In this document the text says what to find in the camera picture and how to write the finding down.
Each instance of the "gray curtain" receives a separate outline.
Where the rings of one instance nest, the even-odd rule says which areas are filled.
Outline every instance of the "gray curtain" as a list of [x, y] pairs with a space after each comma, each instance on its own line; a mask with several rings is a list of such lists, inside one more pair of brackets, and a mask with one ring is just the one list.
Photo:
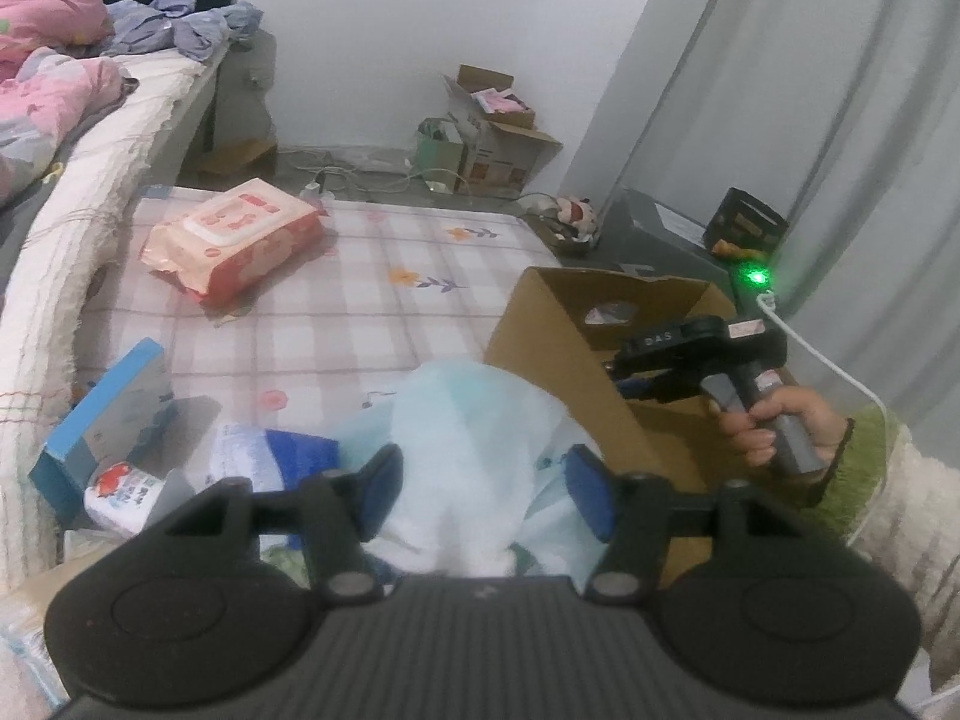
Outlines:
[[701, 221], [729, 186], [787, 215], [784, 314], [957, 463], [960, 0], [715, 0], [624, 182]]

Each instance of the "green led light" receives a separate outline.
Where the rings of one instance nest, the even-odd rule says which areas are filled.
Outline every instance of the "green led light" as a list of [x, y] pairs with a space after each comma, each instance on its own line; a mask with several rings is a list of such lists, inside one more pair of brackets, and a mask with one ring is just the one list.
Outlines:
[[744, 281], [754, 287], [770, 286], [770, 271], [763, 266], [752, 265], [741, 271]]

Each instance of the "blue clothing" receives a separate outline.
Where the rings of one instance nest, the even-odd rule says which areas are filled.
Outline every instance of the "blue clothing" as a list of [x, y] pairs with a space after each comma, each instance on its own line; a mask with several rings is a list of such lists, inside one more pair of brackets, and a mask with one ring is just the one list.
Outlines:
[[196, 0], [154, 0], [149, 5], [121, 0], [107, 6], [114, 34], [100, 47], [104, 56], [159, 52], [175, 47], [205, 62], [224, 40], [247, 42], [260, 28], [263, 11], [237, 2], [195, 13]]

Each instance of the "finger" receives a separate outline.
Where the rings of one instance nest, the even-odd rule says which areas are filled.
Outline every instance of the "finger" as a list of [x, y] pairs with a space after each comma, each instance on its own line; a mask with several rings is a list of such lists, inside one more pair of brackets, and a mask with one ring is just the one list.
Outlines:
[[720, 430], [728, 436], [735, 436], [737, 433], [744, 433], [757, 427], [757, 422], [748, 413], [743, 412], [723, 412], [718, 421]]
[[747, 465], [753, 467], [766, 466], [766, 464], [774, 459], [775, 454], [776, 452], [773, 447], [769, 449], [752, 449], [746, 454]]
[[730, 442], [738, 452], [751, 452], [771, 448], [774, 440], [776, 440], [776, 433], [772, 430], [747, 430], [733, 436]]
[[750, 409], [750, 415], [761, 422], [782, 413], [812, 415], [822, 403], [822, 398], [806, 386], [781, 386], [758, 400]]

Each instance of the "white plastic bag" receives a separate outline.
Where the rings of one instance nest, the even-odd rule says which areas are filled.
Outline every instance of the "white plastic bag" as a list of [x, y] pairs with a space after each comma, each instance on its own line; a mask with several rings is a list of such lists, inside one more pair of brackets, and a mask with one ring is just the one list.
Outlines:
[[596, 444], [562, 402], [499, 368], [431, 362], [328, 435], [350, 470], [400, 446], [403, 488], [367, 549], [401, 572], [507, 576], [518, 545], [531, 573], [582, 586], [603, 550], [563, 480], [570, 447]]
[[50, 706], [59, 707], [69, 700], [56, 666], [47, 653], [43, 621], [54, 596], [81, 571], [116, 548], [107, 536], [99, 546], [88, 535], [80, 547], [80, 557], [61, 563], [49, 571], [30, 577], [11, 593], [0, 597], [0, 637], [21, 664], [30, 669]]

